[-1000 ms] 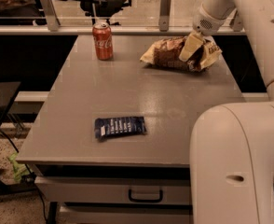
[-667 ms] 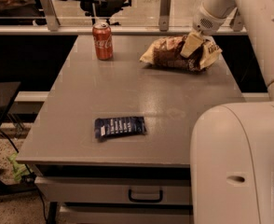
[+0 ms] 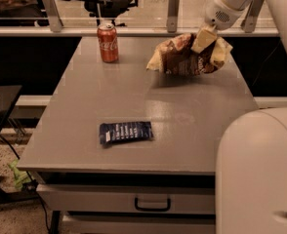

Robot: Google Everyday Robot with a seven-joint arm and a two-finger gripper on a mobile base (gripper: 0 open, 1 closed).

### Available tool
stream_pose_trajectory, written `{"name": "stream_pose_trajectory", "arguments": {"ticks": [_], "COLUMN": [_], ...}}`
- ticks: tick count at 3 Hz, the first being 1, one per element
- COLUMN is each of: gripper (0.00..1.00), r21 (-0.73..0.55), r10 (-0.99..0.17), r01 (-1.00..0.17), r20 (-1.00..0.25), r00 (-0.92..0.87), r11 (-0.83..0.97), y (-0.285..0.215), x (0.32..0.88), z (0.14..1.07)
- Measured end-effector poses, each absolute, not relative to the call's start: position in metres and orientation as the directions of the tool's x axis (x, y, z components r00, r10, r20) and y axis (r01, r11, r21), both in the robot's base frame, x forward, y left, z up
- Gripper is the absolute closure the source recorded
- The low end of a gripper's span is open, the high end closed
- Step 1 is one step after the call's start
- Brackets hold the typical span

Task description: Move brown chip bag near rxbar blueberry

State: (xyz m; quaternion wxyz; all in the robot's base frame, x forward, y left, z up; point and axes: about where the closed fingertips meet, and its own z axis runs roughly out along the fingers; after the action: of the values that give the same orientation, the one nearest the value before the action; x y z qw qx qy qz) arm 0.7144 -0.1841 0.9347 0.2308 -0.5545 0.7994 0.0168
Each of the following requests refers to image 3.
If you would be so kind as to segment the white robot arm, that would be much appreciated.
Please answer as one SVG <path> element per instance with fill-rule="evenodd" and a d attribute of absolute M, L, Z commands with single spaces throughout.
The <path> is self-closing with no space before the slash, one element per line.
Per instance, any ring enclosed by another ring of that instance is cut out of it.
<path fill-rule="evenodd" d="M 205 21 L 233 26 L 252 0 L 211 0 Z M 287 0 L 266 0 L 287 52 Z M 287 107 L 247 113 L 226 129 L 216 162 L 216 234 L 287 234 Z"/>

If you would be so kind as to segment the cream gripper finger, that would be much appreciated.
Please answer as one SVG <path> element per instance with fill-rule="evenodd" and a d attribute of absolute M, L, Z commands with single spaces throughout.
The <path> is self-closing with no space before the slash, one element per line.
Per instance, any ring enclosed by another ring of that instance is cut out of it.
<path fill-rule="evenodd" d="M 222 37 L 219 37 L 211 54 L 210 62 L 212 64 L 225 64 L 230 56 L 233 47 Z"/>
<path fill-rule="evenodd" d="M 200 54 L 216 40 L 217 40 L 216 27 L 212 25 L 203 26 L 196 34 L 191 49 L 195 53 Z"/>

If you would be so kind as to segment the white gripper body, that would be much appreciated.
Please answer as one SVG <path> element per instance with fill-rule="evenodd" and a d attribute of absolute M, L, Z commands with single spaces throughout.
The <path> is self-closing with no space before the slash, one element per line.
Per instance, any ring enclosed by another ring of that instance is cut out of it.
<path fill-rule="evenodd" d="M 210 0 L 205 8 L 205 22 L 226 30 L 236 23 L 246 7 L 246 0 Z"/>

